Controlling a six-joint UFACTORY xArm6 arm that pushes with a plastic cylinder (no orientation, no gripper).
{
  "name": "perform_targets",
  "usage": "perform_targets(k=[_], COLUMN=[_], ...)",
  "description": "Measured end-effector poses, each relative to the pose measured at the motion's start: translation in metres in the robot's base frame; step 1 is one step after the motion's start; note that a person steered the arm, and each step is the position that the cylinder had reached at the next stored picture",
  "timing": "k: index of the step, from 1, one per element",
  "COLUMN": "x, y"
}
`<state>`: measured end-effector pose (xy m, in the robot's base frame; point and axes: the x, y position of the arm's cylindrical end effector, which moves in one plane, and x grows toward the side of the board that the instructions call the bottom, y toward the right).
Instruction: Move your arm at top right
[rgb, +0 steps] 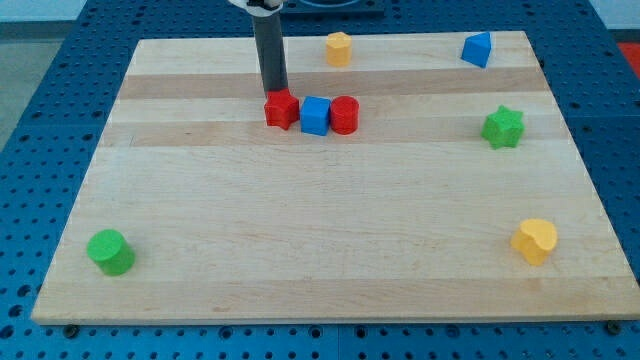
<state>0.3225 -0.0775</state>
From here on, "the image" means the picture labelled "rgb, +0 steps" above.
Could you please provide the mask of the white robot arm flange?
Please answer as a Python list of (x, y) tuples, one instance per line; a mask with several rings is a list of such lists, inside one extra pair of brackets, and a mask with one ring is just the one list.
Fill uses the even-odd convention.
[(254, 17), (269, 17), (283, 8), (284, 0), (228, 0)]

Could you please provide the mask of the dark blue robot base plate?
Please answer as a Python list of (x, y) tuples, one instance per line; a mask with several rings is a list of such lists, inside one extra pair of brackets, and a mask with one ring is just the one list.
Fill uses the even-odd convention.
[(281, 13), (286, 16), (381, 15), (384, 0), (286, 0)]

